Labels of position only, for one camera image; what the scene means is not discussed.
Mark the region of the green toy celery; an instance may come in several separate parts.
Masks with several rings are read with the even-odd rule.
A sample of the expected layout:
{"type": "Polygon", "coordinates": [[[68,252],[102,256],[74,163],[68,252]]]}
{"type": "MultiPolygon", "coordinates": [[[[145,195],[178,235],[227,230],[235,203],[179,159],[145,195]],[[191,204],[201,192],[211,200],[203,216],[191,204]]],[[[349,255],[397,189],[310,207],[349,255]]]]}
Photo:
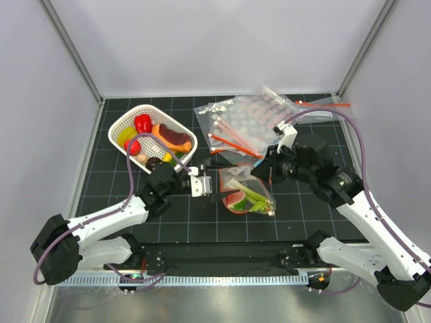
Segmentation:
{"type": "Polygon", "coordinates": [[[254,180],[240,182],[232,178],[224,185],[224,191],[227,190],[241,190],[247,197],[246,210],[243,212],[232,211],[233,213],[260,213],[274,216],[275,201],[261,182],[254,180]]]}

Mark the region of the toy watermelon slice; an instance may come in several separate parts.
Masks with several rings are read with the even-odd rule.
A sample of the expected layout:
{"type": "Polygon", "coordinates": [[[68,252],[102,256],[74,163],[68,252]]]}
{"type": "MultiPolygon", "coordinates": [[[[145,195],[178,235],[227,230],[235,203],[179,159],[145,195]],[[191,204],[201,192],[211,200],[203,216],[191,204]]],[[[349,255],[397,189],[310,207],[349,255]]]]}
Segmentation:
{"type": "Polygon", "coordinates": [[[246,210],[247,197],[246,194],[239,190],[238,192],[229,194],[225,198],[227,208],[234,212],[243,212],[246,210]]]}

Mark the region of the clear orange zip bag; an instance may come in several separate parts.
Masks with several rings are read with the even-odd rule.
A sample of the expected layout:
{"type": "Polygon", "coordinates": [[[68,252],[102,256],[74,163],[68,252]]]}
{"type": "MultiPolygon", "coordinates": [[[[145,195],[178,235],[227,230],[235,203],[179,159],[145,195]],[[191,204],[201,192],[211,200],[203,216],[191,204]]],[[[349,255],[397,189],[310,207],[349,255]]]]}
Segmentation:
{"type": "Polygon", "coordinates": [[[274,217],[275,199],[251,171],[252,167],[246,164],[218,170],[220,192],[228,193],[222,202],[234,214],[258,213],[274,217]]]}

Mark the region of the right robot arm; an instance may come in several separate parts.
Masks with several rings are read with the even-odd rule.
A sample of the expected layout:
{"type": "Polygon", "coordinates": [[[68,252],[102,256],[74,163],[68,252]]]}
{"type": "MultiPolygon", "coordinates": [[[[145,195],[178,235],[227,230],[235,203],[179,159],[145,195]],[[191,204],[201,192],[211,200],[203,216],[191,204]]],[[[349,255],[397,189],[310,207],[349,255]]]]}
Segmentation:
{"type": "Polygon", "coordinates": [[[393,308],[405,312],[430,290],[430,255],[413,243],[377,205],[352,168],[335,166],[328,145],[301,135],[272,145],[252,175],[269,184],[285,179],[309,184],[318,199],[349,220],[374,248],[367,253],[318,231],[303,257],[310,266],[334,264],[374,285],[393,308]]]}

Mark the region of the red toy bell pepper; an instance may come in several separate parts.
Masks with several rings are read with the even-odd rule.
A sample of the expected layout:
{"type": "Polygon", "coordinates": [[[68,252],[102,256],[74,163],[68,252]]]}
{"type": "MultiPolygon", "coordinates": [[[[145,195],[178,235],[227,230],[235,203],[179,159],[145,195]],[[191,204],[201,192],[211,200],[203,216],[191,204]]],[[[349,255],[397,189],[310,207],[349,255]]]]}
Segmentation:
{"type": "Polygon", "coordinates": [[[138,133],[151,133],[152,132],[152,119],[148,114],[140,114],[134,119],[135,130],[138,133]]]}

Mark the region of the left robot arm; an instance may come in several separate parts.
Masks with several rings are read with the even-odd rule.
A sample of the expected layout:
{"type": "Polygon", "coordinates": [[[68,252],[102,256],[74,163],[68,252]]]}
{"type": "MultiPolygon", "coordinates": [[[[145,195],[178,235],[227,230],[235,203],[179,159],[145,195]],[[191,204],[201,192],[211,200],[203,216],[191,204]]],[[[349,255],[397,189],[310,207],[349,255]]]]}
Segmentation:
{"type": "Polygon", "coordinates": [[[205,160],[198,167],[177,172],[168,162],[156,163],[138,191],[115,205],[89,215],[64,219],[50,217],[36,236],[30,252],[36,261],[33,274],[37,285],[57,285],[86,267],[123,264],[135,269],[143,260],[139,242],[130,234],[108,240],[122,229],[161,216],[171,207],[168,196],[185,192],[204,196],[211,202],[224,197],[214,193],[207,170],[231,168],[229,162],[205,160]]]}

